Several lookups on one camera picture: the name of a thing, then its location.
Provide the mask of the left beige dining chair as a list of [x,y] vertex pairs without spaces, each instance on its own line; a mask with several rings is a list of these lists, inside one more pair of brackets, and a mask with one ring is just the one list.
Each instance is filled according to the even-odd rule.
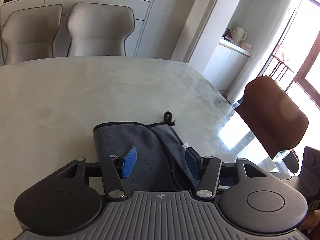
[[53,43],[62,18],[62,5],[22,9],[10,14],[1,32],[7,48],[5,64],[53,57]]

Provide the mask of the brown leather chair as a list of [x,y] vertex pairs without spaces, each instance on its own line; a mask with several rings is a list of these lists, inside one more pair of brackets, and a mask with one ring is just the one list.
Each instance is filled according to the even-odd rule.
[[249,82],[235,108],[270,158],[295,148],[308,128],[308,118],[269,76]]

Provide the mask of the white sideboard cabinet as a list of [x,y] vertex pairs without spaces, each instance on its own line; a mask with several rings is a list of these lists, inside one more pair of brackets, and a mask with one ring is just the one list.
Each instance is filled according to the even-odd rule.
[[[67,29],[67,21],[70,11],[76,3],[120,5],[131,8],[134,13],[135,29],[125,41],[125,56],[134,55],[150,4],[146,0],[17,0],[5,3],[1,6],[1,32],[10,14],[15,11],[60,4],[62,5],[62,18],[59,30],[53,43],[53,57],[68,56],[68,48],[71,43],[71,37]],[[4,63],[7,48],[2,42],[1,51]]]

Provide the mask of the white low side cabinet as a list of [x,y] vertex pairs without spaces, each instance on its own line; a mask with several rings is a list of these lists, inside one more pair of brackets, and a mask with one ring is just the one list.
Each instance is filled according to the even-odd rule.
[[250,57],[249,51],[221,38],[202,75],[226,96]]

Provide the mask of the right beige dining chair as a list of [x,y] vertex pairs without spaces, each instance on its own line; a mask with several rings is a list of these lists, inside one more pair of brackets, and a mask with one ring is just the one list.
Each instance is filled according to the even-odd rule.
[[125,56],[125,41],[135,29],[131,8],[76,3],[69,14],[68,56]]

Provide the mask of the beige dining chair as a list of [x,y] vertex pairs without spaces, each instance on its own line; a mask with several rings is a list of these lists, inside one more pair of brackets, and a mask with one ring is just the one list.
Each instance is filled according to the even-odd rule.
[[53,43],[62,18],[62,5],[22,9],[10,14],[1,32],[7,48],[5,64],[53,57]]
[[131,8],[76,3],[69,14],[68,56],[125,56],[125,41],[135,29]]

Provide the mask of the grey microfibre towel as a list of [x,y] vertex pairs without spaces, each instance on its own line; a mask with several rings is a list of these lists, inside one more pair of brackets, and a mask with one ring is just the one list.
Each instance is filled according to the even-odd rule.
[[150,125],[138,122],[106,122],[95,126],[93,138],[100,161],[137,150],[137,161],[129,178],[121,182],[128,194],[134,191],[194,191],[199,182],[185,163],[183,142],[173,129],[172,114]]

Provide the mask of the white kettle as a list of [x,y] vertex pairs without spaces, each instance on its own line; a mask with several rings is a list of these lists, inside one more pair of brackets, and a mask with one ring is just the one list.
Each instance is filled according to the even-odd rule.
[[247,38],[247,32],[242,27],[231,29],[232,40],[236,43],[241,43]]

